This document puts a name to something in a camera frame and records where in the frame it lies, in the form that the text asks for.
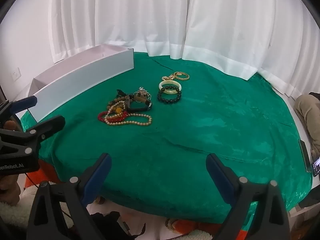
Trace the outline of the person's left hand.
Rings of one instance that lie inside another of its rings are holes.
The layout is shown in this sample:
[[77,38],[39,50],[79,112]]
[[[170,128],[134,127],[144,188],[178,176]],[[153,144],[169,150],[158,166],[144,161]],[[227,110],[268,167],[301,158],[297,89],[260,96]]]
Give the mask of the person's left hand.
[[1,176],[0,180],[0,200],[11,206],[15,206],[20,200],[21,189],[18,184],[18,174],[10,176]]

